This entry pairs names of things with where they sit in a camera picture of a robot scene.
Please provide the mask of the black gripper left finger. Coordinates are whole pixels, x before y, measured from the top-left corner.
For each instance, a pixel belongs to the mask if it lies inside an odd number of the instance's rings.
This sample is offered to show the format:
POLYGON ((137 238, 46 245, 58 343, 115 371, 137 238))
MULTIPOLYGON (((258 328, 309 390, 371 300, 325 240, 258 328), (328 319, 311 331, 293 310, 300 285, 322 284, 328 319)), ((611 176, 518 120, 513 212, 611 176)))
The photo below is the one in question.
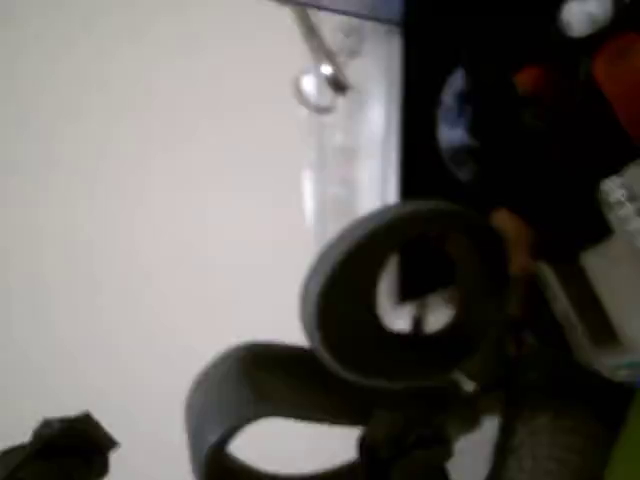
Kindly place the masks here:
POLYGON ((3 479, 104 479, 121 446, 89 411, 45 417, 21 443, 1 449, 3 479))

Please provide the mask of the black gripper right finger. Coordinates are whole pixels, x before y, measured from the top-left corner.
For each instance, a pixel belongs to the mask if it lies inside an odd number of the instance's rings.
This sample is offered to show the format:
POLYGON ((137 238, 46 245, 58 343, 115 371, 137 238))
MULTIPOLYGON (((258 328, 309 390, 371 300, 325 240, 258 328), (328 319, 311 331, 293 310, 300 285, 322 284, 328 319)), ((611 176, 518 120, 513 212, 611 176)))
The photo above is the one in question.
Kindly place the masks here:
POLYGON ((479 423, 473 399, 372 402, 359 437, 363 479, 448 479, 455 441, 479 423))

